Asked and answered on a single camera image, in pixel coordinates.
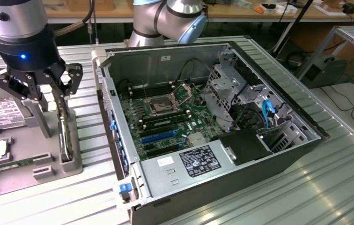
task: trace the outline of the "power supply label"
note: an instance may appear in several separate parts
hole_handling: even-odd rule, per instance
[[[24,117],[14,101],[0,102],[0,125],[22,122]]]
[[[201,146],[178,154],[189,177],[196,177],[221,168],[209,146]]]

